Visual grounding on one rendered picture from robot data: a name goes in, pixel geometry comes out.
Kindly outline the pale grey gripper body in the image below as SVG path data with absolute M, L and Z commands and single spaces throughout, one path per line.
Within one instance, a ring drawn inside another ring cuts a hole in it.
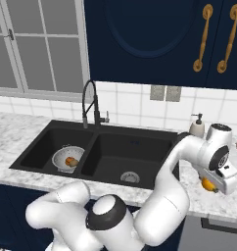
M 237 186 L 237 169 L 232 165 L 223 166 L 215 171 L 200 168 L 198 174 L 201 183 L 202 178 L 205 177 L 216 186 L 218 191 L 225 195 L 231 194 Z

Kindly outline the black double sink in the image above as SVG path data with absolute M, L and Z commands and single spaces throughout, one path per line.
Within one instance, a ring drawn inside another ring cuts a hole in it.
M 175 132 L 121 126 L 50 122 L 12 164 L 13 170 L 63 176 L 52 163 L 53 155 L 66 145 L 84 153 L 71 177 L 124 186 L 153 189 L 161 163 Z M 138 183 L 120 179 L 125 172 L 139 175 Z

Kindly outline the silver sink drain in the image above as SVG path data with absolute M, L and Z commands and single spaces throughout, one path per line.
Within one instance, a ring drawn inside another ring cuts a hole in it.
M 125 172 L 120 176 L 122 181 L 138 183 L 140 181 L 140 177 L 135 172 Z

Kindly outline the black spring sink faucet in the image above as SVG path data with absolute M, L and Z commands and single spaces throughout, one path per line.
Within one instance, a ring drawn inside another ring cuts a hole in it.
M 89 105 L 88 108 L 85 108 L 85 94 L 86 90 L 89 84 L 92 84 L 93 86 L 93 101 Z M 108 123 L 110 121 L 109 118 L 109 113 L 106 113 L 105 118 L 100 117 L 100 111 L 99 111 L 99 103 L 98 103 L 98 95 L 97 95 L 97 89 L 96 89 L 96 84 L 92 79 L 89 79 L 86 81 L 84 87 L 83 87 L 83 92 L 82 92 L 82 122 L 83 122 L 83 127 L 88 128 L 88 120 L 87 120 L 87 113 L 90 110 L 91 107 L 94 107 L 94 124 L 96 127 L 99 127 L 101 123 Z

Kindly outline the white colander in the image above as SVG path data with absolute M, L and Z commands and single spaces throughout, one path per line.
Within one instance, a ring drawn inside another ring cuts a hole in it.
M 82 149 L 81 147 L 66 145 L 53 155 L 52 163 L 58 169 L 59 172 L 72 174 L 78 165 L 73 168 L 67 166 L 65 163 L 66 158 L 73 157 L 79 163 L 83 153 L 84 149 Z

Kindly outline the orange fruit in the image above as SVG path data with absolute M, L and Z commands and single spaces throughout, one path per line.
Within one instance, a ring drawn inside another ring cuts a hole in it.
M 207 178 L 203 177 L 202 178 L 202 186 L 207 190 L 207 191 L 212 191 L 214 193 L 218 192 L 218 189 L 216 186 Z

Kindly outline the grey dishwasher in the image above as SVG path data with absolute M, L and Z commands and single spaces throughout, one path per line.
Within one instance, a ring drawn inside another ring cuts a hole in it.
M 208 220 L 213 225 L 237 228 L 235 223 Z M 202 228 L 201 218 L 187 216 L 178 251 L 237 251 L 237 234 Z

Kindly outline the white soap dispenser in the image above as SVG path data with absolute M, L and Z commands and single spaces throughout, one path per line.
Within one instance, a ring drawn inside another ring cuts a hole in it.
M 194 121 L 189 128 L 189 132 L 197 137 L 203 138 L 205 133 L 205 124 L 202 121 L 202 114 L 196 114 L 197 120 Z

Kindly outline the plain navy cupboard door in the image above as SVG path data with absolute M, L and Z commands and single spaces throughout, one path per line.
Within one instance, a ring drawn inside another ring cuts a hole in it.
M 229 12 L 234 4 L 237 4 L 237 0 L 223 0 L 207 78 L 208 88 L 237 90 L 237 29 L 227 69 L 223 74 L 217 71 L 217 64 L 224 59 L 228 38 L 233 26 Z

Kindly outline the navy cupboard door oval inset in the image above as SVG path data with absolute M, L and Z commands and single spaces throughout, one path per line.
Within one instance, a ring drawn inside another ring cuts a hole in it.
M 213 5 L 203 67 L 196 73 Z M 90 78 L 204 87 L 223 0 L 84 0 Z

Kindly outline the navy base cupboards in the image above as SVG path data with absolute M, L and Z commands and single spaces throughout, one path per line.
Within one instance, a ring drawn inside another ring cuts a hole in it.
M 25 220 L 25 208 L 45 194 L 0 184 L 0 248 L 10 251 L 45 251 L 53 240 L 51 229 L 34 229 Z

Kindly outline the white framed window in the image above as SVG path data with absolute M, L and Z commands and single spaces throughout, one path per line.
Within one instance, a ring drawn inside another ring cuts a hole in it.
M 0 95 L 79 102 L 88 79 L 83 0 L 0 0 Z

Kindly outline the dark window latch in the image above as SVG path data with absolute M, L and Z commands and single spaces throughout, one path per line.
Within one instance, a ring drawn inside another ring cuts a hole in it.
M 9 37 L 11 40 L 14 40 L 14 35 L 13 35 L 13 32 L 10 28 L 8 29 L 8 34 L 4 37 Z

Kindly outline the grey wall outlet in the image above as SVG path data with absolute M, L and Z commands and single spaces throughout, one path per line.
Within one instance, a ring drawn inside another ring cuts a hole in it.
M 168 86 L 166 88 L 166 101 L 168 102 L 179 102 L 181 96 L 180 86 Z
M 164 85 L 152 85 L 150 91 L 150 99 L 154 101 L 165 100 L 166 87 Z

